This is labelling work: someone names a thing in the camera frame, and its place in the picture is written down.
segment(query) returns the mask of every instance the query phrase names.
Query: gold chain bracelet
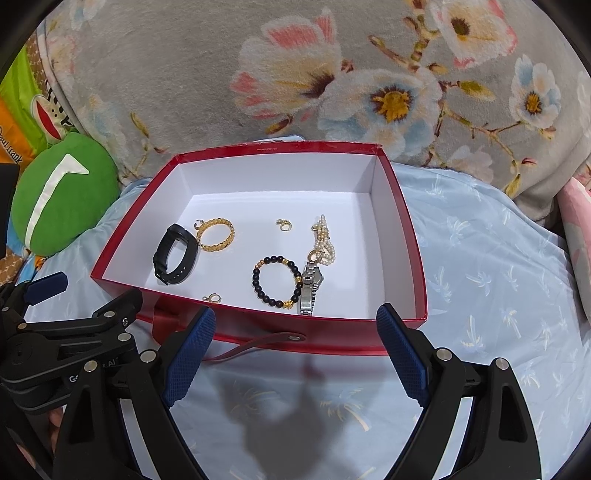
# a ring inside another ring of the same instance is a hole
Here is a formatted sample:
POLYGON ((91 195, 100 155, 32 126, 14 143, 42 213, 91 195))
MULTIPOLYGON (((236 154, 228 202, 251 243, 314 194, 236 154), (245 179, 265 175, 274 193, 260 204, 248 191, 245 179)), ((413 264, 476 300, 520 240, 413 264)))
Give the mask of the gold chain bracelet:
POLYGON ((214 218, 213 220, 208 220, 207 222, 204 222, 203 220, 197 220, 197 222, 195 222, 195 230, 197 231, 197 234, 195 234, 195 237, 197 238, 197 243, 206 252, 219 252, 220 250, 224 250, 225 248, 229 247, 230 244, 234 241, 234 226, 230 223, 229 220, 226 220, 225 218, 214 218), (228 238, 226 238, 223 242, 219 244, 203 245, 201 243, 201 237, 205 233, 205 230, 212 227, 213 225, 226 225, 230 229, 230 235, 228 235, 228 238))

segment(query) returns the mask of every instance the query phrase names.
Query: gold earring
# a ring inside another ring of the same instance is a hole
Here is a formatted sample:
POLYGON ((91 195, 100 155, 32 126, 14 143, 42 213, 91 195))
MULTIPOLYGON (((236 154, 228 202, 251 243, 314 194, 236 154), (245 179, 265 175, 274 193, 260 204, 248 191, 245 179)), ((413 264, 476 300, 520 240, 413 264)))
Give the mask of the gold earring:
POLYGON ((292 224, 289 220, 279 219, 275 222, 276 225, 279 225, 279 229, 282 232, 289 232, 291 230, 292 224))
POLYGON ((203 301, 208 301, 209 303, 220 303, 222 298, 217 293, 212 293, 209 297, 203 297, 203 301))

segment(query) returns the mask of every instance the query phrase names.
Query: floral blanket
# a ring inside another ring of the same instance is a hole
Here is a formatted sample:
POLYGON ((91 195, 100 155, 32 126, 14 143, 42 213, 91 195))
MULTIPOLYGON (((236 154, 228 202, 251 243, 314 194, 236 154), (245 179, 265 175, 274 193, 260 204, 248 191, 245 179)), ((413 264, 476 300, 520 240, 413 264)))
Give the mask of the floral blanket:
POLYGON ((531 0, 66 0, 37 40, 124 183, 298 134, 467 172, 543 220, 591 154, 591 78, 531 0))

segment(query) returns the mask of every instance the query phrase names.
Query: pearl necklace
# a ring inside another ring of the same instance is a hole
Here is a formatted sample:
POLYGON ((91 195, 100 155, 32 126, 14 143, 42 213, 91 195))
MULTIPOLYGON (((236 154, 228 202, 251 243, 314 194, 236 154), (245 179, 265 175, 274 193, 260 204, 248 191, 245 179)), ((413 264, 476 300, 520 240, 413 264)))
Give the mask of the pearl necklace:
POLYGON ((312 225, 312 230, 316 233, 316 243, 314 243, 314 250, 310 255, 315 254, 316 259, 314 261, 316 263, 323 265, 334 263, 336 258, 335 248, 330 243, 329 228, 326 225, 324 215, 321 215, 320 220, 312 225))

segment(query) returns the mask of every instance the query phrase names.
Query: green pillow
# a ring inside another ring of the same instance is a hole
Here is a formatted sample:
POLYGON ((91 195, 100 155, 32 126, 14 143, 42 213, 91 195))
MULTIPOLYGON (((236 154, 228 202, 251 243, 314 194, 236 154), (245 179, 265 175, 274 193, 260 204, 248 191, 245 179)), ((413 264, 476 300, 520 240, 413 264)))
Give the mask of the green pillow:
POLYGON ((49 257, 93 228, 119 197, 107 151, 72 132, 23 172, 12 201, 12 224, 33 253, 49 257))

